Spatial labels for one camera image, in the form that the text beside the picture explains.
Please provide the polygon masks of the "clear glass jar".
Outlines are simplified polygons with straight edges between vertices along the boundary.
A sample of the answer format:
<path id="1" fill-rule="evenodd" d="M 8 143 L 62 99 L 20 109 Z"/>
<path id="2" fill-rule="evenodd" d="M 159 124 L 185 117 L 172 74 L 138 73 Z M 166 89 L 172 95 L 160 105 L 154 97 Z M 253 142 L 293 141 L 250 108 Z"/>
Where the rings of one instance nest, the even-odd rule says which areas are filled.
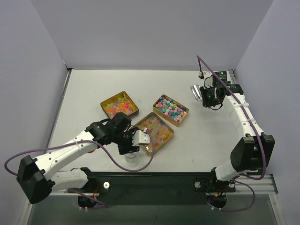
<path id="1" fill-rule="evenodd" d="M 129 167 L 137 167 L 140 163 L 140 154 L 139 152 L 133 152 L 133 153 L 128 153 L 125 154 L 124 156 L 127 165 Z"/>

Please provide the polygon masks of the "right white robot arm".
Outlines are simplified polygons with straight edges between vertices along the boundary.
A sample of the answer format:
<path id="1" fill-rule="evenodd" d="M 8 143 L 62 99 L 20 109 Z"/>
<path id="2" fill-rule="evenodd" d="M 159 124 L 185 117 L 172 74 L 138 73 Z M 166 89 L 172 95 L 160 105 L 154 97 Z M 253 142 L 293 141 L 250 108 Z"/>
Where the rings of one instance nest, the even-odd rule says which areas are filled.
<path id="1" fill-rule="evenodd" d="M 254 119 L 241 86 L 231 83 L 228 75 L 227 71 L 199 73 L 203 80 L 199 87 L 202 105 L 213 110 L 217 105 L 225 108 L 240 139 L 230 159 L 216 167 L 215 175 L 208 179 L 208 187 L 213 191 L 223 188 L 225 181 L 248 176 L 250 172 L 260 171 L 263 177 L 275 145 L 274 137 L 266 135 Z"/>

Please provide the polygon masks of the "silver metal scoop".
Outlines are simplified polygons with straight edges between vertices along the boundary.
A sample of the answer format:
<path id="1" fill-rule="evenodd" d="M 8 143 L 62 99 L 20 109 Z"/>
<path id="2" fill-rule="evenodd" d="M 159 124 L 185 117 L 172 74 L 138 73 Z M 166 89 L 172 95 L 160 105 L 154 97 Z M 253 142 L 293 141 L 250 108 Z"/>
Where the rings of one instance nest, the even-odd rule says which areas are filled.
<path id="1" fill-rule="evenodd" d="M 195 99 L 197 101 L 202 101 L 203 98 L 202 98 L 202 95 L 201 95 L 201 92 L 200 92 L 200 85 L 198 84 L 194 84 L 190 87 Z"/>

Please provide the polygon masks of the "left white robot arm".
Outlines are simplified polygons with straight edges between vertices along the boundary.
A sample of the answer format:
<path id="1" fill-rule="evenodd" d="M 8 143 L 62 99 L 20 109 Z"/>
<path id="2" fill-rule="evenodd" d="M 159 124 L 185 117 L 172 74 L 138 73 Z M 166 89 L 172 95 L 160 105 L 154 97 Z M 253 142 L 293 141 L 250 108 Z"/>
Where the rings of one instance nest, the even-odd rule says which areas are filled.
<path id="1" fill-rule="evenodd" d="M 89 193 L 97 188 L 97 179 L 90 169 L 83 167 L 63 172 L 61 169 L 86 153 L 114 143 L 119 154 L 138 152 L 148 145 L 146 130 L 131 126 L 131 118 L 119 112 L 112 119 L 91 123 L 79 135 L 61 147 L 20 161 L 17 181 L 31 204 L 39 203 L 53 191 L 77 188 Z"/>

